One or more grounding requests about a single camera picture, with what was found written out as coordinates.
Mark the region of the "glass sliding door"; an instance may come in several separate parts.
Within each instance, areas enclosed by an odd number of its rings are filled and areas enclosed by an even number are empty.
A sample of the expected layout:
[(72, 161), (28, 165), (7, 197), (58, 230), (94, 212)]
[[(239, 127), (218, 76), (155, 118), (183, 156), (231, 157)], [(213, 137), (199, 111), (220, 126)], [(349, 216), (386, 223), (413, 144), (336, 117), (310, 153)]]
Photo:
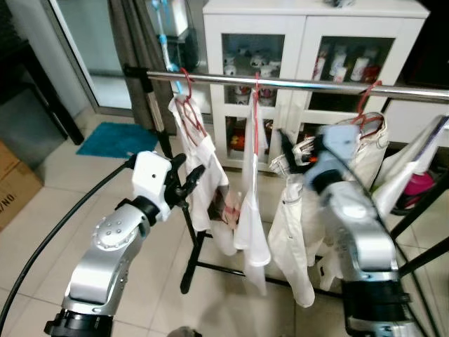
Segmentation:
[[(180, 55), (186, 70), (206, 66), (202, 9), (209, 0), (187, 0), (189, 36)], [(119, 64), (109, 19), (108, 0), (49, 0), (84, 77), (90, 98), (102, 110), (130, 112), (131, 101)]]

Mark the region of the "white glass door cabinet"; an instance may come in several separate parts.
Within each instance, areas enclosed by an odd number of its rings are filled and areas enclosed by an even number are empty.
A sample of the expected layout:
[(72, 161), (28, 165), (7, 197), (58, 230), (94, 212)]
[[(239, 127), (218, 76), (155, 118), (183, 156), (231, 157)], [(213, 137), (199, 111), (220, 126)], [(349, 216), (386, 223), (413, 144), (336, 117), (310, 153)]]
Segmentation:
[[(211, 74), (393, 86), (430, 12), (416, 0), (209, 0), (203, 14)], [(243, 166), (250, 87), (210, 86), (211, 133), (224, 167)], [(354, 118), (360, 98), (265, 88), (260, 115), (296, 141)]]

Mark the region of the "brown cardboard box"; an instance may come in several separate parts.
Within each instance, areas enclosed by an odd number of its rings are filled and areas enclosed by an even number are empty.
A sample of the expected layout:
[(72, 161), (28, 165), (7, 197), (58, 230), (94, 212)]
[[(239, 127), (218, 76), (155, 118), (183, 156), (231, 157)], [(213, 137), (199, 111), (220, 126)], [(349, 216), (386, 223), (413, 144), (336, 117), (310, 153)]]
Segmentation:
[(25, 161), (0, 141), (0, 232), (19, 215), (43, 187)]

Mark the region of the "red plastic hanger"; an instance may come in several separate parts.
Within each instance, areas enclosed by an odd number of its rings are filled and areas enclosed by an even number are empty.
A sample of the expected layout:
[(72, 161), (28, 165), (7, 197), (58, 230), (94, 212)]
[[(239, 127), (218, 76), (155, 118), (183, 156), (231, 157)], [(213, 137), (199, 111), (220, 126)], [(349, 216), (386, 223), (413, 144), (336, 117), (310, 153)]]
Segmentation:
[[(378, 132), (380, 129), (384, 128), (384, 125), (385, 125), (384, 116), (382, 116), (381, 114), (379, 114), (379, 115), (376, 114), (375, 116), (368, 118), (368, 117), (366, 117), (365, 110), (363, 110), (363, 106), (368, 102), (368, 99), (371, 96), (372, 90), (375, 89), (375, 87), (378, 87), (381, 85), (382, 85), (382, 81), (376, 80), (372, 84), (370, 84), (369, 87), (366, 88), (366, 90), (364, 90), (362, 92), (361, 99), (359, 100), (359, 102), (357, 103), (357, 106), (356, 106), (357, 115), (355, 116), (355, 118), (351, 119), (351, 122), (353, 124), (356, 124), (359, 127), (359, 134), (360, 134), (361, 139), (371, 137), (371, 135), (375, 134), (375, 132)], [(380, 125), (378, 126), (378, 128), (376, 128), (374, 131), (370, 131), (370, 132), (364, 131), (363, 129), (366, 127), (366, 125), (368, 125), (372, 121), (380, 122)]]
[(180, 118), (180, 124), (182, 124), (184, 129), (184, 134), (195, 147), (198, 147), (208, 133), (205, 131), (201, 115), (194, 110), (192, 80), (189, 77), (189, 73), (183, 67), (180, 68), (180, 71), (184, 74), (188, 91), (187, 94), (179, 93), (173, 97), (175, 109)]
[(255, 84), (251, 91), (251, 126), (253, 127), (253, 154), (256, 159), (259, 158), (260, 136), (259, 136), (259, 90), (260, 90), (260, 71), (255, 74)]

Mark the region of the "teal floor mat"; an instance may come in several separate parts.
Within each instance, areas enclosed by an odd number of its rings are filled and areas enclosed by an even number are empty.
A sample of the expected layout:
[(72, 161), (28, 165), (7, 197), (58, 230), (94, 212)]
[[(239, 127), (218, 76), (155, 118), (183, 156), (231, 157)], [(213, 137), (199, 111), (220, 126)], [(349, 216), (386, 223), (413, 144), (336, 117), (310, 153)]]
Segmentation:
[(133, 123), (102, 122), (76, 151), (78, 155), (128, 159), (141, 151), (152, 151), (157, 138)]

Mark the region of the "dark grey curtain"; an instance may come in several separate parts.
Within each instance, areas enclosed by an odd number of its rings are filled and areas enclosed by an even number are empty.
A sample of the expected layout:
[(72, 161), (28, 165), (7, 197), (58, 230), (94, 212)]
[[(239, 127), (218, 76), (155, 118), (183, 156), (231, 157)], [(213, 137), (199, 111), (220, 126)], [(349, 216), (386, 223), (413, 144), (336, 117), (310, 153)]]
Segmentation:
[[(108, 0), (110, 24), (119, 64), (165, 70), (161, 44), (155, 36), (147, 0)], [(135, 123), (154, 131), (153, 116), (138, 78), (126, 78)]]

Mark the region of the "black cupboard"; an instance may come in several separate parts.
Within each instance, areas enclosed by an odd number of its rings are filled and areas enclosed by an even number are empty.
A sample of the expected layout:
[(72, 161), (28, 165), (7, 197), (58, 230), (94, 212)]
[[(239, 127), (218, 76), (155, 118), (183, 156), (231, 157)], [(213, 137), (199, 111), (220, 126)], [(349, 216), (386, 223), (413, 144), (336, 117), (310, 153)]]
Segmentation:
[(418, 34), (401, 79), (410, 86), (449, 88), (449, 0), (418, 0), (429, 17)]

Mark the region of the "white shirt with print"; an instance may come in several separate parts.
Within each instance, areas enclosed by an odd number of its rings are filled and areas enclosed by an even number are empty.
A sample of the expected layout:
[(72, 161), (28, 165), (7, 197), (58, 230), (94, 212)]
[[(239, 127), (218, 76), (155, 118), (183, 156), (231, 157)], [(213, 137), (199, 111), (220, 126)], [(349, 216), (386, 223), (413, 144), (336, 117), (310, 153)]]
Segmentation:
[(211, 233), (221, 253), (225, 256), (234, 256), (236, 248), (233, 243), (233, 230), (222, 221), (220, 214), (224, 197), (228, 193), (229, 181), (216, 157), (214, 142), (211, 136), (207, 135), (200, 145), (193, 145), (184, 134), (173, 99), (170, 100), (168, 109), (173, 115), (177, 126), (177, 135), (182, 141), (182, 151), (187, 157), (184, 164), (186, 173), (190, 173), (199, 164), (206, 168), (198, 186), (190, 195), (189, 214), (192, 224), (198, 232), (208, 231)]

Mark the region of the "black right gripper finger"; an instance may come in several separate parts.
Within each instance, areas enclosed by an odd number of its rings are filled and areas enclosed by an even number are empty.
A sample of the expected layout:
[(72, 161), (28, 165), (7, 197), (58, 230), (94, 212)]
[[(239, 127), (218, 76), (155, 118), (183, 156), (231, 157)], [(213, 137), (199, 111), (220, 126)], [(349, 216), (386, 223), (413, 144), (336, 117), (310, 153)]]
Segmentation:
[(285, 158), (288, 166), (299, 166), (298, 161), (296, 160), (296, 155), (294, 151), (295, 145), (290, 141), (288, 134), (283, 131), (282, 128), (278, 129), (280, 135), (280, 145), (282, 148), (283, 158)]

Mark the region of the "grey robot leg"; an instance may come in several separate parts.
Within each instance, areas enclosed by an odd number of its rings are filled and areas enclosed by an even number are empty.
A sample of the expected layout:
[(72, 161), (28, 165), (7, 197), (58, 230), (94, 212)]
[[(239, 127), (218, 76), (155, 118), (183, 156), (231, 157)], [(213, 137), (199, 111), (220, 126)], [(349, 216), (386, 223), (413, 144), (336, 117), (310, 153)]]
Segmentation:
[(195, 328), (185, 325), (170, 331), (166, 337), (203, 337), (203, 335)]

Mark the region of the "light blue plastic pole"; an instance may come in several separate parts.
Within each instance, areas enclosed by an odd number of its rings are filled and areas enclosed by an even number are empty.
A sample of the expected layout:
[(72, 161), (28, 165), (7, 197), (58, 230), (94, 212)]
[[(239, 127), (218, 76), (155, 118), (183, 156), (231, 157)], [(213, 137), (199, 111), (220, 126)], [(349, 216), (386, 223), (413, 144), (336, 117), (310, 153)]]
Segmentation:
[(190, 30), (187, 0), (149, 0), (149, 8), (166, 69), (180, 72), (186, 63), (180, 51)]

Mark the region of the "metal clothes rack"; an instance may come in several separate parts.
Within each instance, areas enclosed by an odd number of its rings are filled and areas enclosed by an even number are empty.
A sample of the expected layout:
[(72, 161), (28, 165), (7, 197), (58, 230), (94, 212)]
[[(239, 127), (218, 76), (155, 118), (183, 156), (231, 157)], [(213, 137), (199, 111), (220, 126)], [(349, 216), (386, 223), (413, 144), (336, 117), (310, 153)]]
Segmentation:
[[(144, 67), (132, 67), (125, 65), (124, 74), (128, 78), (140, 80), (143, 91), (150, 99), (154, 99), (154, 90), (151, 80), (155, 81), (186, 81), (190, 84), (193, 81), (198, 83), (209, 84), (237, 84), (237, 86), (254, 86), (260, 84), (264, 88), (276, 88), (282, 90), (304, 91), (312, 93), (340, 93), (340, 94), (362, 94), (366, 89), (363, 84), (329, 84), (327, 81), (310, 81), (310, 80), (289, 80), (289, 79), (273, 79), (263, 78), (256, 79), (245, 76), (218, 76), (218, 74), (182, 74), (177, 72), (153, 71)], [(406, 88), (398, 86), (374, 86), (372, 95), (384, 96), (388, 98), (398, 98), (400, 100), (409, 100), (410, 102), (428, 102), (428, 103), (448, 103), (449, 93), (447, 90), (427, 89), (427, 88)], [(445, 174), (436, 181), (436, 186), (430, 193), (424, 195), (424, 198), (417, 203), (417, 206), (411, 211), (410, 215), (405, 216), (400, 224), (392, 229), (390, 235), (397, 238), (406, 229), (408, 229), (421, 214), (424, 213), (436, 200), (447, 193), (449, 189), (449, 176)], [(192, 238), (192, 251), (190, 251), (189, 260), (186, 270), (180, 282), (180, 292), (188, 294), (192, 287), (194, 272), (197, 267), (206, 267), (209, 270), (233, 274), (239, 277), (244, 276), (240, 270), (232, 267), (222, 267), (219, 265), (205, 263), (199, 260), (204, 241), (211, 238), (212, 235), (204, 231), (196, 231), (192, 227), (192, 223), (188, 224), (190, 238)], [(417, 272), (418, 269), (436, 260), (449, 252), (449, 238), (445, 238), (438, 244), (433, 245), (430, 249), (421, 253), (420, 256), (407, 261), (400, 267), (402, 277)]]

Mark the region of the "pink plastic basin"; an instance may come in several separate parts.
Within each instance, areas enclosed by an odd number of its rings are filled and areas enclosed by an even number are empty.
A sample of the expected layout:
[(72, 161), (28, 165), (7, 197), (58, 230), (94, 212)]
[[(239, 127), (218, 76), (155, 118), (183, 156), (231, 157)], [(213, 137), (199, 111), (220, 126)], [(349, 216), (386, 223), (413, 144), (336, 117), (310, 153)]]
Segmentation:
[(392, 209), (392, 214), (404, 216), (410, 213), (411, 209), (433, 189), (435, 184), (435, 178), (429, 171), (420, 175), (413, 174)]

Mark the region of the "purple plastic hanger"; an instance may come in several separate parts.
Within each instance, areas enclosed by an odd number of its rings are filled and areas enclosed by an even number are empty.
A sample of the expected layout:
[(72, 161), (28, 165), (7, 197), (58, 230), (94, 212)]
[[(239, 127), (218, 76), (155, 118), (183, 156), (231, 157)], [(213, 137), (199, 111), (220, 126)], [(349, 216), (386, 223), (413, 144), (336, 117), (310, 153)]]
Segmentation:
[(427, 132), (424, 132), (424, 143), (421, 145), (417, 154), (413, 157), (413, 161), (420, 163), (421, 161), (432, 157), (431, 152), (435, 151), (435, 148), (438, 147), (438, 138), (442, 132), (447, 129), (448, 124), (448, 115), (437, 116), (433, 120), (432, 126), (427, 129)]

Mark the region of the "cream jacket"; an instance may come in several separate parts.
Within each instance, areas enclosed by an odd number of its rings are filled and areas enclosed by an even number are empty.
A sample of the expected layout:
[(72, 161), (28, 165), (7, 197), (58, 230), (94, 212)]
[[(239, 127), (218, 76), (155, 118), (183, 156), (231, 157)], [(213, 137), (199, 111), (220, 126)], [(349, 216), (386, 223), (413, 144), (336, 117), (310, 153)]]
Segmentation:
[(390, 145), (389, 131), (384, 115), (379, 112), (366, 112), (363, 118), (343, 119), (336, 125), (359, 126), (357, 151), (351, 161), (353, 172), (359, 177), (369, 192), (381, 169), (386, 148)]

